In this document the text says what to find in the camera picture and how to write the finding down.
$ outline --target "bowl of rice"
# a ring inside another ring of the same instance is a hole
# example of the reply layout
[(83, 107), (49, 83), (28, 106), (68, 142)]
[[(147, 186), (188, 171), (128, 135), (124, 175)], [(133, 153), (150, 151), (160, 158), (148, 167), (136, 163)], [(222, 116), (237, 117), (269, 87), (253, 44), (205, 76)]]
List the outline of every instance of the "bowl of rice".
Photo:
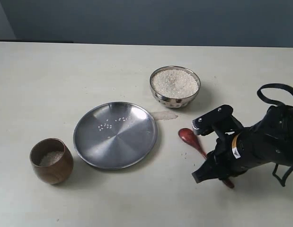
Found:
[(180, 108), (198, 95), (201, 81), (192, 70), (165, 66), (151, 74), (150, 85), (152, 95), (158, 102), (168, 108)]

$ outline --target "gray wall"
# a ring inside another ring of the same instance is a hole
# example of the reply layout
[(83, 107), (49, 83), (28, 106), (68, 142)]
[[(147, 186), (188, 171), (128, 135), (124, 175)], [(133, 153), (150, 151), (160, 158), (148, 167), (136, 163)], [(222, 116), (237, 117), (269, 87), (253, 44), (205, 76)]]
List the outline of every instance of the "gray wall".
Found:
[(20, 39), (293, 46), (293, 0), (1, 0)]
[(0, 39), (16, 39), (1, 4), (0, 4)]

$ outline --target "table surface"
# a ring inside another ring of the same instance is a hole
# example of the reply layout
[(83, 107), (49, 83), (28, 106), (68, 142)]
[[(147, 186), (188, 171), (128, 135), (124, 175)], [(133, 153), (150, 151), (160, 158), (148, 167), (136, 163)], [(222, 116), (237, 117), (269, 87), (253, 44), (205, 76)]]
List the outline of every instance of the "table surface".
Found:
[[(166, 109), (151, 95), (150, 74), (166, 65), (201, 79), (184, 109)], [(293, 226), (293, 173), (285, 188), (271, 175), (274, 164), (233, 178), (235, 190), (218, 180), (196, 184), (191, 173), (204, 160), (178, 138), (222, 104), (246, 126), (261, 120), (269, 105), (256, 91), (271, 82), (293, 86), (293, 49), (0, 42), (0, 227)], [(284, 91), (265, 94), (293, 105)], [(112, 101), (178, 118), (157, 121), (157, 143), (143, 161), (104, 171), (79, 158), (72, 136), (87, 111)], [(74, 157), (73, 173), (57, 186), (38, 180), (29, 161), (49, 137)], [(215, 138), (201, 138), (205, 150)]]

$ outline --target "table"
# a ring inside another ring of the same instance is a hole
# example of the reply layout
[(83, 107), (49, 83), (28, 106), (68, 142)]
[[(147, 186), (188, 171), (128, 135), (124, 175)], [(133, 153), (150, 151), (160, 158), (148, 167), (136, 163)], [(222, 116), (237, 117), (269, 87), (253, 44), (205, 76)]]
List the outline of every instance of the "table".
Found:
[[(166, 109), (151, 95), (149, 76), (166, 65), (201, 79), (187, 108)], [(274, 164), (233, 178), (235, 190), (218, 180), (196, 184), (191, 173), (204, 160), (177, 134), (222, 104), (244, 125), (256, 123), (269, 107), (256, 91), (271, 82), (293, 86), (293, 49), (0, 42), (0, 227), (293, 226), (293, 173), (285, 188), (271, 175)], [(284, 91), (264, 93), (293, 105)], [(158, 141), (143, 161), (103, 171), (79, 158), (72, 135), (84, 113), (112, 101), (178, 118), (157, 121)], [(29, 162), (49, 137), (74, 157), (72, 175), (57, 186), (38, 180)], [(215, 138), (201, 138), (205, 150)]]

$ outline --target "steel bowl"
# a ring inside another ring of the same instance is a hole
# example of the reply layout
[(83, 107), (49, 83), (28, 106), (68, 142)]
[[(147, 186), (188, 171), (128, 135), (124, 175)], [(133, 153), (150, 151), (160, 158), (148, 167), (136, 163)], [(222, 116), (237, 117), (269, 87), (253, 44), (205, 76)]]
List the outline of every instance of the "steel bowl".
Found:
[[(181, 98), (181, 99), (169, 98), (169, 97), (165, 97), (165, 96), (159, 94), (152, 87), (151, 80), (157, 73), (162, 72), (164, 70), (182, 70), (182, 71), (187, 72), (188, 74), (192, 75), (195, 78), (195, 80), (198, 84), (198, 90), (192, 96), (189, 96), (186, 98)], [(164, 106), (166, 106), (168, 108), (180, 108), (180, 107), (186, 106), (189, 102), (191, 102), (198, 95), (200, 87), (201, 87), (201, 81), (200, 81), (200, 78), (192, 70), (189, 70), (189, 69), (186, 69), (186, 68), (180, 67), (180, 66), (165, 66), (165, 67), (162, 67), (162, 68), (155, 70), (151, 74), (150, 86), (151, 86), (152, 95), (155, 97), (155, 99), (159, 103), (163, 104)]]

